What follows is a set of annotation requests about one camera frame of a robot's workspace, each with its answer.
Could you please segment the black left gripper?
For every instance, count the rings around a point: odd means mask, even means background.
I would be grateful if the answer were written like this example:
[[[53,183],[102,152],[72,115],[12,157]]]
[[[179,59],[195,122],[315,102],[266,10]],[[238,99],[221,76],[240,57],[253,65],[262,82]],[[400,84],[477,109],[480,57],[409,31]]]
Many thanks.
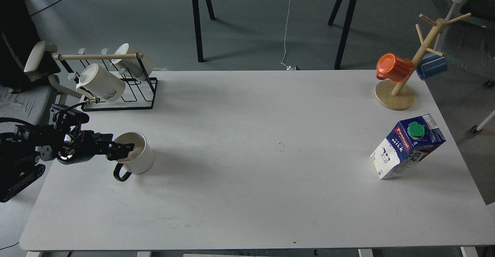
[[[134,143],[110,142],[110,134],[82,130],[88,114],[69,108],[51,108],[49,124],[42,126],[41,144],[37,151],[44,161],[57,159],[63,164],[86,162],[95,155],[106,155],[109,161],[121,162],[134,150]]]

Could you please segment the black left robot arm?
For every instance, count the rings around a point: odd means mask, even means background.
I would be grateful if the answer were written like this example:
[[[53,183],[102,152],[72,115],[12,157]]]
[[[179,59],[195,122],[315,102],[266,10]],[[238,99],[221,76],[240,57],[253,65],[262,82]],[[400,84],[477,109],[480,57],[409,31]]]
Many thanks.
[[[110,161],[120,161],[136,147],[135,141],[119,144],[112,134],[82,130],[90,120],[84,112],[63,104],[53,104],[51,112],[52,123],[47,125],[1,118],[2,123],[16,123],[17,127],[14,133],[1,134],[1,202],[8,202],[44,174],[46,167],[40,160],[72,164],[105,155]]]

